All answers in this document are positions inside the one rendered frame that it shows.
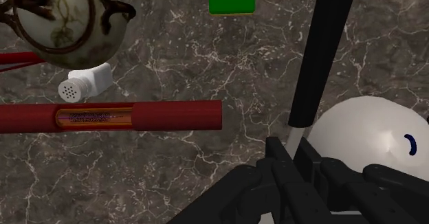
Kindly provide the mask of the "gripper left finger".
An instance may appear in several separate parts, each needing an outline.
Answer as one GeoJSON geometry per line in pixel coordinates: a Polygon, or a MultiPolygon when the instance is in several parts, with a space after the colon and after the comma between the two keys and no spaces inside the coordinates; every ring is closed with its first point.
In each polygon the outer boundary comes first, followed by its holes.
{"type": "Polygon", "coordinates": [[[274,224],[284,224],[288,214],[295,224],[332,224],[332,214],[277,137],[266,139],[265,158],[255,167],[235,167],[167,224],[257,224],[269,212],[274,224]]]}

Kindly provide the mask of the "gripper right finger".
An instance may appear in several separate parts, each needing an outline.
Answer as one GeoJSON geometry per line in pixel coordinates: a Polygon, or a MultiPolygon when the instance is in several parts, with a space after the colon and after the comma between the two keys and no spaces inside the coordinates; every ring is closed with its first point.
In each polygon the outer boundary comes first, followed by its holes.
{"type": "Polygon", "coordinates": [[[429,224],[429,181],[379,164],[356,172],[321,157],[304,137],[294,163],[329,210],[360,212],[345,214],[345,224],[429,224]]]}

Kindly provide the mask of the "black-handled tool with white shaft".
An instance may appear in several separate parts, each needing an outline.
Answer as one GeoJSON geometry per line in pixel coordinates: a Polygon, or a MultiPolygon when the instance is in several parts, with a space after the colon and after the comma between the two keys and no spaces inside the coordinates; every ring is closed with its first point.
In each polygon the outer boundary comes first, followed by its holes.
{"type": "Polygon", "coordinates": [[[316,0],[289,114],[285,149],[294,157],[314,122],[353,0],[316,0]]]}

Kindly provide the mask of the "white round object, blue mark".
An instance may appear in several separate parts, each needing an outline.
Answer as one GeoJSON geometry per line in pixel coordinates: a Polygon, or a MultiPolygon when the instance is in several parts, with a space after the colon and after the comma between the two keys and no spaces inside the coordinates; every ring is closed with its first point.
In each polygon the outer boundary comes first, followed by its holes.
{"type": "Polygon", "coordinates": [[[358,172],[381,164],[429,181],[429,123],[385,98],[360,96],[336,104],[314,123],[307,141],[321,156],[358,172]]]}

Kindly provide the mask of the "dark red pen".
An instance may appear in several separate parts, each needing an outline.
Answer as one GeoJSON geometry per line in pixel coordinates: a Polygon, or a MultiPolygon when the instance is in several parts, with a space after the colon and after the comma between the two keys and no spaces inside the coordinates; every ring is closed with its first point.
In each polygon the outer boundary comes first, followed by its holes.
{"type": "Polygon", "coordinates": [[[0,105],[0,133],[220,129],[220,100],[0,105]]]}

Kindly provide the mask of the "white salt shaker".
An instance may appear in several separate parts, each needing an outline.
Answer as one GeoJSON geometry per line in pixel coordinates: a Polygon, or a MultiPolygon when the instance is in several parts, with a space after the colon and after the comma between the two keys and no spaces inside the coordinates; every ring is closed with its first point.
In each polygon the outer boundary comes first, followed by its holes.
{"type": "Polygon", "coordinates": [[[68,103],[76,103],[84,98],[98,96],[113,84],[109,63],[68,73],[68,79],[58,86],[59,96],[68,103]]]}

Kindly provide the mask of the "thin red stick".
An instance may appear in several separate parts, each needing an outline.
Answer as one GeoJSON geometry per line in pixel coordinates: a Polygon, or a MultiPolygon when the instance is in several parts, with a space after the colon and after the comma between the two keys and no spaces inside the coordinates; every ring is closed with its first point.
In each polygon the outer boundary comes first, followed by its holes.
{"type": "Polygon", "coordinates": [[[0,72],[27,67],[45,61],[33,52],[0,53],[0,72]]]}

